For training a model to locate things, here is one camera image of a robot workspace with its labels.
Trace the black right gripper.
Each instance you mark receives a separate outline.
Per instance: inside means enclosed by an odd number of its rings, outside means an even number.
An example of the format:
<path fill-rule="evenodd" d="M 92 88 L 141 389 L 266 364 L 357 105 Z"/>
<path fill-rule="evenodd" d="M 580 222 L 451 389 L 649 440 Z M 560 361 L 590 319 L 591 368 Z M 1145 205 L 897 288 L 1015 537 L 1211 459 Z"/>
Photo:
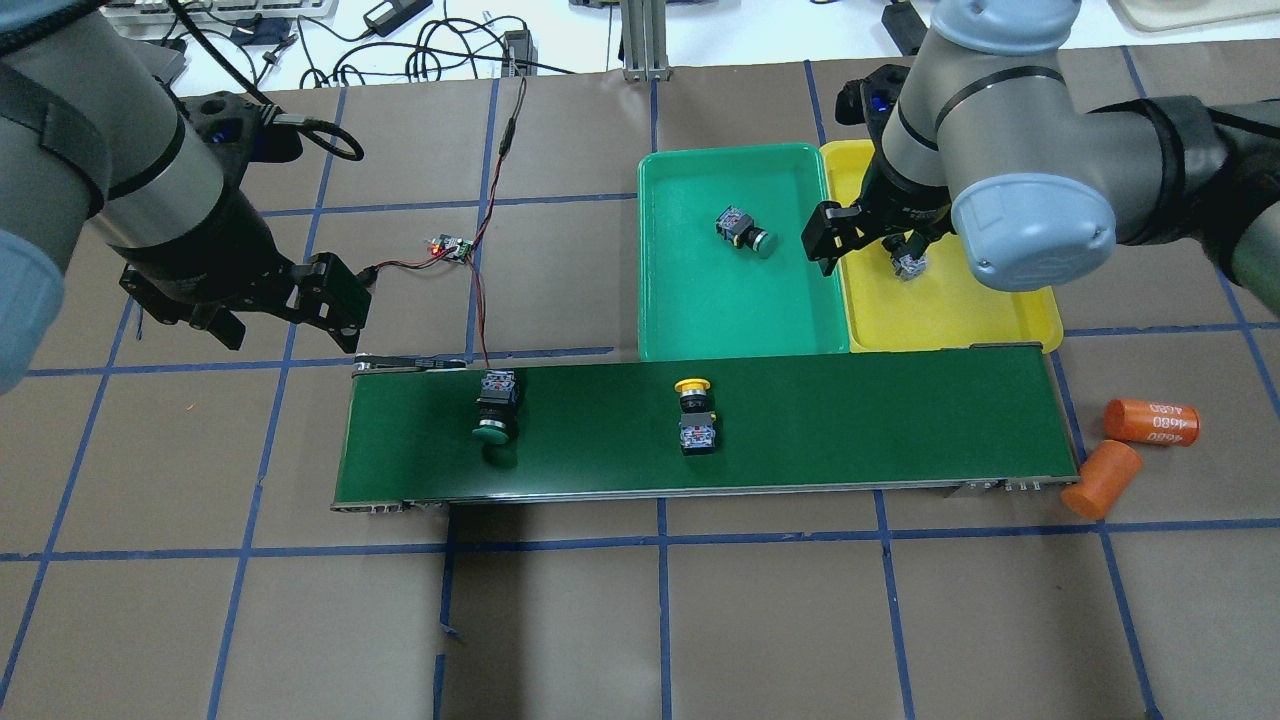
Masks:
<path fill-rule="evenodd" d="M 847 254 L 891 234 L 923 231 L 931 242 L 955 232 L 951 197 L 943 186 L 922 184 L 893 169 L 881 150 L 872 154 L 858 200 L 847 206 L 819 201 L 803 229 L 806 260 L 832 277 Z"/>

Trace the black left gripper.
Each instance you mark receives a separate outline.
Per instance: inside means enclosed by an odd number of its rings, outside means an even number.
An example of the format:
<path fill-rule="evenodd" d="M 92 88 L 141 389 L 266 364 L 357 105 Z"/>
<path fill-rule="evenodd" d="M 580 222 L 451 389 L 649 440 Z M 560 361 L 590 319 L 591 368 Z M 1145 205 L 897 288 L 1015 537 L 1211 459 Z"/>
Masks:
<path fill-rule="evenodd" d="M 333 252 L 293 265 L 241 190 L 223 191 L 210 214 L 174 240 L 118 252 L 166 297 L 196 305 L 195 328 L 230 351 L 241 350 L 246 328 L 223 305 L 311 325 L 353 354 L 372 301 L 369 288 Z M 246 306 L 246 300 L 253 305 Z"/>

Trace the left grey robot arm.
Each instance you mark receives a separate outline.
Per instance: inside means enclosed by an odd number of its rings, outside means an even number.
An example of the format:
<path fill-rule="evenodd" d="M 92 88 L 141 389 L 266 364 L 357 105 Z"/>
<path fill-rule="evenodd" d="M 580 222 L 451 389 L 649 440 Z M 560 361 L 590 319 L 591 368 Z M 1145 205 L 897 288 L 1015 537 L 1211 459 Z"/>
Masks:
<path fill-rule="evenodd" d="M 241 181 L 253 161 L 293 161 L 303 140 L 351 161 L 364 149 L 268 97 L 179 100 L 100 8 L 3 4 L 3 389 L 56 319 L 86 225 L 124 259 L 120 286 L 159 323 L 237 350 L 241 314 L 262 313 L 353 352 L 370 292 L 332 252 L 282 254 Z"/>

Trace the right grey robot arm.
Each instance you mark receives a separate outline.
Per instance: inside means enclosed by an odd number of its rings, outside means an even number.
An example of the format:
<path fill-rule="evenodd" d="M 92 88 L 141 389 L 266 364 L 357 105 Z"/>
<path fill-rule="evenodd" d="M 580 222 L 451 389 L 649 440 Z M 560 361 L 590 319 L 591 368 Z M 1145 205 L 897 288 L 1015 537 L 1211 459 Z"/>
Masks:
<path fill-rule="evenodd" d="M 1082 113 L 1059 49 L 1076 1 L 942 1 L 914 61 L 849 81 L 836 119 L 865 126 L 858 199 L 819 202 L 806 256 L 832 273 L 904 236 L 918 256 L 956 234 L 972 274 L 1006 292 L 1065 284 L 1119 246 L 1194 240 L 1234 284 L 1277 307 L 1276 99 L 1190 95 Z"/>

